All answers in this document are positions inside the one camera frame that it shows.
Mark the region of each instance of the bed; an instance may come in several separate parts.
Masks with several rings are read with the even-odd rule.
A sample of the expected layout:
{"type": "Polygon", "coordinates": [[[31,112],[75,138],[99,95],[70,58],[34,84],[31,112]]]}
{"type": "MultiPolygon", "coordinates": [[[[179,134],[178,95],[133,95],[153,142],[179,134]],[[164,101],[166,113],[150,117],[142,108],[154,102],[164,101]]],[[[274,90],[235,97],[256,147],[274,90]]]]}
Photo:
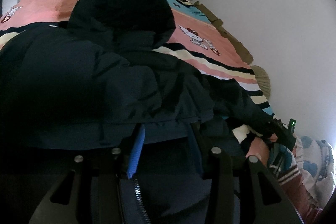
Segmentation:
{"type": "MultiPolygon", "coordinates": [[[[197,68],[203,75],[220,80],[236,80],[260,109],[279,120],[258,86],[251,67],[242,61],[235,45],[226,38],[228,35],[225,36],[218,30],[221,24],[216,27],[217,19],[208,18],[209,15],[207,17],[190,0],[166,1],[172,9],[176,28],[169,41],[153,51],[175,56],[197,68]]],[[[66,28],[76,2],[78,0],[21,0],[0,19],[0,50],[18,34],[37,26],[66,28]]],[[[301,152],[298,153],[300,142],[296,142],[293,154],[284,145],[276,143],[277,137],[274,134],[263,136],[237,120],[221,118],[226,121],[244,155],[256,155],[265,166],[274,171],[279,184],[305,223],[313,223],[321,209],[317,204],[310,203],[309,194],[303,185],[303,167],[298,168],[296,162],[302,156],[301,152]],[[277,162],[279,154],[285,155],[281,165],[277,162]]],[[[70,146],[58,148],[70,149],[70,146]]]]}

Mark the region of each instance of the black fabric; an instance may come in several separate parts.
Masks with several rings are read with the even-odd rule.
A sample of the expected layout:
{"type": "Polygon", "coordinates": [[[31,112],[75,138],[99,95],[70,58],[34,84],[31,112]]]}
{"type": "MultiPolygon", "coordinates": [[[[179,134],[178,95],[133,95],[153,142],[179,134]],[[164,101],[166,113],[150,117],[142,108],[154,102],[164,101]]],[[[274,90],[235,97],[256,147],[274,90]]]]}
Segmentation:
{"type": "Polygon", "coordinates": [[[139,122],[151,143],[185,137],[213,113],[257,128],[271,120],[235,80],[152,52],[174,29],[166,0],[80,0],[67,29],[20,33],[0,51],[1,133],[81,150],[118,145],[139,122]]]}

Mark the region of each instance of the zipper teeth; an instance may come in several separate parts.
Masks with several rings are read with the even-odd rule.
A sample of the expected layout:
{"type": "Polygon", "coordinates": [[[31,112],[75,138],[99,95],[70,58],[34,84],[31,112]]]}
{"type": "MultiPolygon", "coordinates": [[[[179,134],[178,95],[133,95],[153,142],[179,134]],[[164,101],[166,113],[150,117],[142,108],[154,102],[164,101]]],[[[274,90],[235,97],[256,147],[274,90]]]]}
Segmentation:
{"type": "Polygon", "coordinates": [[[142,196],[141,196],[139,182],[138,182],[138,180],[136,178],[134,178],[133,181],[134,181],[135,196],[136,196],[136,199],[137,199],[138,204],[140,206],[140,210],[142,212],[142,215],[143,215],[143,217],[145,219],[146,224],[151,224],[151,221],[150,221],[150,219],[148,217],[148,214],[146,212],[145,206],[143,205],[143,202],[142,202],[142,196]]]}

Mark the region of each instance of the metal screw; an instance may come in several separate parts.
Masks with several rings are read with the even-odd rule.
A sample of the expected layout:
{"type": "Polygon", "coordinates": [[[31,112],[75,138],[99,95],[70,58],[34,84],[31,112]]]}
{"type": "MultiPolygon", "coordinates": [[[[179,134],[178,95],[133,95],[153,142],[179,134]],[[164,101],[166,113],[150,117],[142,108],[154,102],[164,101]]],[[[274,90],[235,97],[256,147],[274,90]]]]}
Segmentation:
{"type": "Polygon", "coordinates": [[[219,147],[214,146],[213,148],[211,148],[211,152],[213,154],[220,154],[222,152],[222,150],[219,147]]]}
{"type": "Polygon", "coordinates": [[[121,149],[119,147],[112,148],[113,155],[119,155],[121,153],[121,149]]]}
{"type": "Polygon", "coordinates": [[[78,156],[75,157],[75,162],[76,162],[76,163],[80,163],[80,162],[83,161],[83,159],[84,159],[83,156],[78,155],[78,156]]]}
{"type": "Polygon", "coordinates": [[[256,156],[249,156],[249,161],[256,164],[258,162],[258,158],[256,156]]]}

